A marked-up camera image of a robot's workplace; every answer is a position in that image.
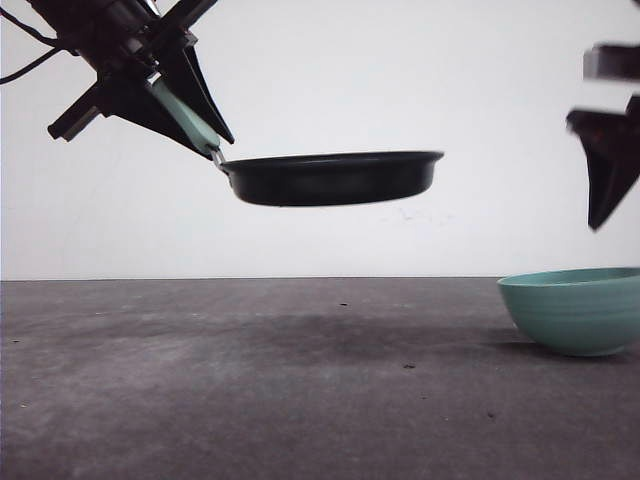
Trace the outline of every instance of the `bowl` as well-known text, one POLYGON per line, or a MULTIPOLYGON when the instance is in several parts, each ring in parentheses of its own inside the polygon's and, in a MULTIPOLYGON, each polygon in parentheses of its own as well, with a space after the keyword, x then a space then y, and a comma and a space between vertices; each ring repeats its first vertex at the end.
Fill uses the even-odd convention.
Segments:
POLYGON ((640 338, 640 268, 515 275, 498 285, 520 331, 563 355, 612 355, 640 338))

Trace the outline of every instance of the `cable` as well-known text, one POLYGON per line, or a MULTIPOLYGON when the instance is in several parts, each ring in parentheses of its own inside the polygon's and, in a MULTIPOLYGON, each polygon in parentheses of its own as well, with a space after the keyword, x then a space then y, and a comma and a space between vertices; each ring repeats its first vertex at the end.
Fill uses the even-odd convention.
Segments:
POLYGON ((45 53, 44 55, 36 58, 33 62, 31 62, 30 64, 28 64, 25 67, 22 67, 17 72, 12 73, 11 75, 7 75, 6 77, 0 78, 0 85, 4 85, 5 83, 12 82, 12 81, 17 80, 18 78, 22 77, 23 75, 26 75, 31 70, 36 68, 38 65, 40 65, 41 63, 47 61, 48 59, 53 57, 56 53, 61 52, 61 51, 62 51, 62 49, 59 48, 59 47, 52 48, 47 53, 45 53))
POLYGON ((29 35, 31 35, 33 38, 35 38, 36 40, 44 43, 45 45, 49 45, 50 47, 58 47, 59 43, 58 40, 56 40, 55 38, 49 38, 49 37, 45 37, 44 35, 42 35, 39 31, 37 31, 35 28, 30 27, 27 24, 22 23, 20 20, 18 20, 16 17, 14 17, 13 15, 11 15, 9 12, 7 12, 4 8, 0 7, 0 14, 2 14, 2 16, 4 18, 6 18, 7 20, 9 20, 11 23, 13 23, 15 26, 17 26, 18 28, 20 28, 21 30, 23 30, 24 32, 28 33, 29 35))

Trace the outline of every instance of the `black frying pan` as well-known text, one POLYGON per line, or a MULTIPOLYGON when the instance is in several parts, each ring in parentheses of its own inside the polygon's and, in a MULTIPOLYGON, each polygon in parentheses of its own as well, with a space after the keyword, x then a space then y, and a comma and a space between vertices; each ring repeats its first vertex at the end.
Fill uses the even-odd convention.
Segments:
POLYGON ((433 180, 440 152, 260 158, 220 164, 236 195, 275 206, 347 205, 409 197, 433 180))

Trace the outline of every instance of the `white backdrop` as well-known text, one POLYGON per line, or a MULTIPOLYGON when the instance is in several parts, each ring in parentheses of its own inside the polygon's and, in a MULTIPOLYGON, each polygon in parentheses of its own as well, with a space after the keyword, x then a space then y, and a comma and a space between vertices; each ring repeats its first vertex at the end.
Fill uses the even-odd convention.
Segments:
MULTIPOLYGON (((172 1, 161 1, 166 9, 172 1)), ((23 0, 3 6, 51 34, 23 0)), ((221 0, 193 31, 238 139, 229 160, 446 151, 433 187, 321 209, 241 203, 213 165, 96 120, 46 126, 92 82, 60 54, 2 89, 5 279, 501 275, 640 264, 636 185, 597 234, 565 116, 623 110, 629 84, 583 82, 582 54, 640 41, 611 0, 221 0)), ((3 25, 3 71, 43 48, 3 25)))

